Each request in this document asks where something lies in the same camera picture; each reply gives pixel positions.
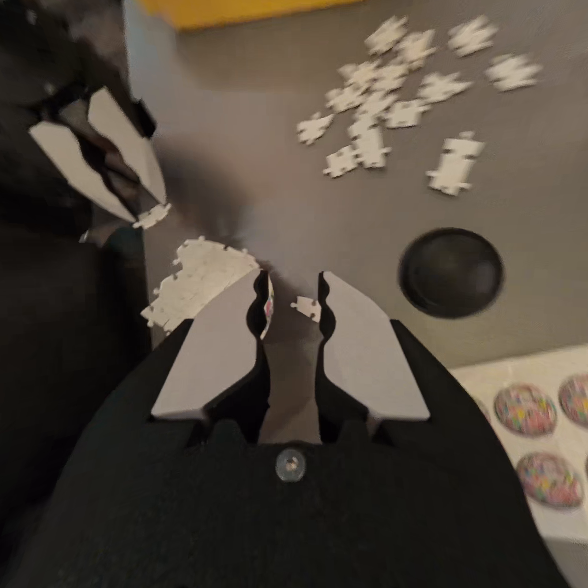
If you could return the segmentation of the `black round puzzle stand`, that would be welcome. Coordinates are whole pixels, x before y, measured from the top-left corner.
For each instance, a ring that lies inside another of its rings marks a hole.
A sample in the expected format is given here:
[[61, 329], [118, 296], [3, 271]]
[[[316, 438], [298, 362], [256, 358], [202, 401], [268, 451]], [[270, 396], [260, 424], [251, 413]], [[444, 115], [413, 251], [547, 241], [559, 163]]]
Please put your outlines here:
[[413, 240], [401, 255], [398, 283], [418, 311], [437, 319], [463, 319], [483, 312], [500, 295], [504, 263], [481, 235], [439, 228]]

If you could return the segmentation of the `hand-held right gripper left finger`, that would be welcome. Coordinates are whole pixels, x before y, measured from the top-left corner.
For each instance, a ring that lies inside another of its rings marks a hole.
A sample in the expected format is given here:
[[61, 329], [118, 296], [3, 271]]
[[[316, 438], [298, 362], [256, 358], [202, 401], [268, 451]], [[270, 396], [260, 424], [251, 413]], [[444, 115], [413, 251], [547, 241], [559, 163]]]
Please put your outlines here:
[[266, 334], [270, 280], [251, 270], [192, 321], [151, 408], [157, 420], [210, 420], [213, 406], [252, 373]]

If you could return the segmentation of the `partly built colourful puzzle ball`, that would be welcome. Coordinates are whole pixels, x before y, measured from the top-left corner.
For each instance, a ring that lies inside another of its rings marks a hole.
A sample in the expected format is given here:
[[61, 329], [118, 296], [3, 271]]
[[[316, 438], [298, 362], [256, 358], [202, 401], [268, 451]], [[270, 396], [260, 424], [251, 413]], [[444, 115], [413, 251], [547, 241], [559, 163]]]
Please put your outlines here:
[[241, 278], [260, 269], [246, 249], [234, 249], [200, 236], [187, 239], [176, 251], [175, 271], [153, 290], [154, 300], [141, 316], [150, 328], [166, 335], [194, 319], [214, 298]]

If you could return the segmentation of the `single white puzzle piece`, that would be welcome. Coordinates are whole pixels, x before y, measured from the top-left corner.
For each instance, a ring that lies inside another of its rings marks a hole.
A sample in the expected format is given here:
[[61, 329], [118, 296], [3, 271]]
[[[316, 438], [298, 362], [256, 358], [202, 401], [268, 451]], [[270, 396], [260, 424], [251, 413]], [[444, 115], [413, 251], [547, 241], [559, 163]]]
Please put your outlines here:
[[164, 205], [157, 204], [151, 209], [140, 213], [137, 220], [132, 224], [132, 227], [142, 230], [151, 229], [167, 217], [171, 208], [172, 205], [170, 203]]

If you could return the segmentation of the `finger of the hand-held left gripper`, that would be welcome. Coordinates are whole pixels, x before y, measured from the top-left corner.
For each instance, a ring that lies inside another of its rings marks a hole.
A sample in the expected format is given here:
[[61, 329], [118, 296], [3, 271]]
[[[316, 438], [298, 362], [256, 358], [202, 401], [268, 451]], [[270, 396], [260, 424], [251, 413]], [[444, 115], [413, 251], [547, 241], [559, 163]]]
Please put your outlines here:
[[66, 126], [38, 122], [30, 136], [63, 175], [69, 186], [119, 219], [133, 224], [136, 217], [107, 188], [102, 176], [85, 160], [78, 139]]
[[165, 180], [150, 138], [142, 136], [107, 87], [89, 99], [88, 122], [121, 154], [142, 186], [161, 206], [167, 205]]

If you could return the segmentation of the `printed sticker sheet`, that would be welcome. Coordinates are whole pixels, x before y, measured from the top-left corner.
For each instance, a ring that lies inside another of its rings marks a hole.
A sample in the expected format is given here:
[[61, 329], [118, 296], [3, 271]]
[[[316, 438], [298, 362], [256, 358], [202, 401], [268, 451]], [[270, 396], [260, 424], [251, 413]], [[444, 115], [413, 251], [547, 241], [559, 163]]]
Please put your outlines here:
[[587, 545], [587, 345], [451, 373], [486, 414], [541, 535]]

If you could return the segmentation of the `group of white puzzle pieces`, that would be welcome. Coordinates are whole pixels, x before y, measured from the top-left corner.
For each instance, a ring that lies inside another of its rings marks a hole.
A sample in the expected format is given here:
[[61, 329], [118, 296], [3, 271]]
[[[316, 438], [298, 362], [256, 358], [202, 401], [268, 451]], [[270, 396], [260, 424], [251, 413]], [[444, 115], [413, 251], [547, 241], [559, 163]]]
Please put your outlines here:
[[[498, 31], [495, 23], [480, 15], [450, 28], [446, 48], [463, 59], [490, 49]], [[359, 168], [385, 169], [392, 152], [385, 144], [385, 130], [418, 127], [434, 105], [474, 85], [460, 72], [433, 71], [423, 76], [414, 96], [402, 99], [409, 76], [422, 70], [440, 49], [436, 43], [433, 28], [409, 31], [408, 16], [392, 16], [364, 40], [367, 60], [338, 68], [342, 86], [325, 93], [327, 112], [315, 112], [296, 125], [299, 143], [310, 146], [327, 133], [336, 115], [350, 113], [348, 143], [325, 157], [324, 176], [338, 179]], [[502, 54], [489, 60], [483, 76], [497, 92], [505, 93], [533, 87], [542, 70], [527, 54]], [[450, 197], [471, 189], [469, 176], [485, 146], [471, 130], [445, 139], [436, 167], [424, 174], [428, 188]]]

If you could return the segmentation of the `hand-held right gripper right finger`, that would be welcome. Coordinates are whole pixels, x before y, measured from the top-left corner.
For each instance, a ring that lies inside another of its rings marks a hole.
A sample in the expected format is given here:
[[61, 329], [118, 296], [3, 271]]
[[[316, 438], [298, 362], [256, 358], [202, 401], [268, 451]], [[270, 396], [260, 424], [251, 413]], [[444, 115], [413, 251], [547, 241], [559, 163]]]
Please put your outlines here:
[[320, 276], [323, 370], [376, 420], [428, 420], [430, 411], [390, 319], [371, 298], [330, 271]]

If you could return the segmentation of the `joined white puzzle piece pair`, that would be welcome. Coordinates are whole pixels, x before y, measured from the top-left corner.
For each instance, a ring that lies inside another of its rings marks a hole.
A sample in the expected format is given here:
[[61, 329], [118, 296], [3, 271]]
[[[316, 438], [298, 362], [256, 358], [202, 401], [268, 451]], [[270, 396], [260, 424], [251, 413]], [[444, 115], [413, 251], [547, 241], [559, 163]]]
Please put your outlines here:
[[320, 323], [322, 308], [317, 300], [305, 296], [297, 296], [296, 300], [290, 304], [290, 307], [313, 322]]

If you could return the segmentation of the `yellow plastic bin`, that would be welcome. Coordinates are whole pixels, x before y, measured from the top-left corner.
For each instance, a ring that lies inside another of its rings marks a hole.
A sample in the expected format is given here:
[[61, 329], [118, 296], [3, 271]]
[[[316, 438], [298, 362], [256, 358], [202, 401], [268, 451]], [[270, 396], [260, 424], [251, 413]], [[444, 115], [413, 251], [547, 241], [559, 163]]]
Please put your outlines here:
[[244, 24], [358, 4], [359, 1], [137, 1], [150, 16], [159, 17], [177, 31], [203, 30]]

